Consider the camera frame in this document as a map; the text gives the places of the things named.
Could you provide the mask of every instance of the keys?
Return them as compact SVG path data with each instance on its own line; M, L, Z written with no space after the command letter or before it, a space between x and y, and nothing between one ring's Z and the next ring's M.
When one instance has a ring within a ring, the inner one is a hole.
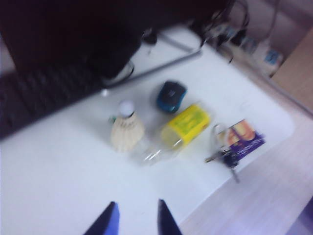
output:
M205 163L209 163L210 161L217 159L222 159L223 163L230 169L236 183L239 183L240 180L235 170L235 167L239 164L237 155L228 149L223 152L219 151L213 154L211 157L206 158L204 161Z
M204 161L205 161L205 163L209 163L212 160L220 159L222 157L223 157L223 155L221 154L221 152L216 152L211 157L206 158Z
M237 172L236 172L235 168L234 167L230 168L230 171L231 171L231 174L233 175L234 180L236 181L236 183L239 184L240 180L239 180L239 177L237 175Z

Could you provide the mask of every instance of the floor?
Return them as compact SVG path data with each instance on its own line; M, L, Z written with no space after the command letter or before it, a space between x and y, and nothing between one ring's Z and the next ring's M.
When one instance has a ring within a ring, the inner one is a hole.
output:
M311 198L286 235L313 235L313 198Z

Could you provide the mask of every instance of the yellow bottle label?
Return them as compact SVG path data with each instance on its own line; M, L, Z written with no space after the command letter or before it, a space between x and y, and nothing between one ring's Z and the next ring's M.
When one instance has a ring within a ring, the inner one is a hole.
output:
M199 105L192 104L167 123L187 145L210 123L210 116Z

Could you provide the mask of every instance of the keychain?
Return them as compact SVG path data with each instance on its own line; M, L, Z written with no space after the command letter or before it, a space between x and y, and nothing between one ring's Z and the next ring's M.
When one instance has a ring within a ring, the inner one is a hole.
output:
M213 134L215 136L215 141L217 142L216 144L219 146L219 151L213 156L206 158L205 162L209 163L210 161L217 159L222 160L223 163L230 168L235 181L239 183L240 181L235 170L235 167L239 164L239 160L237 154L231 151L227 143L229 129L225 128L223 124L217 124L213 128Z

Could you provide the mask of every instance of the white desk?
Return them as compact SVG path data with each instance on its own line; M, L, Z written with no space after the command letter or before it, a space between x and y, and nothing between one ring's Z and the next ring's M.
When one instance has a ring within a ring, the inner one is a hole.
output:
M168 33L198 44L197 38L185 30ZM163 58L173 56L170 51L163 52ZM135 55L134 63L149 67L149 60L138 56L140 53ZM214 123L232 125L248 118L264 132L267 143L245 157L239 170L293 132L286 112L206 47L202 57L117 88L107 98L93 95L4 140L2 232L82 234L114 200L119 203L121 235L156 234L158 198L165 199L180 223L231 178L223 165L203 163L213 151L208 144L210 128L176 159L152 167L139 167L127 155L111 149L107 119L116 112L117 103L124 98L133 99L147 126L156 119L164 120L151 106L151 94L168 79L187 85L186 101L198 97L213 108Z

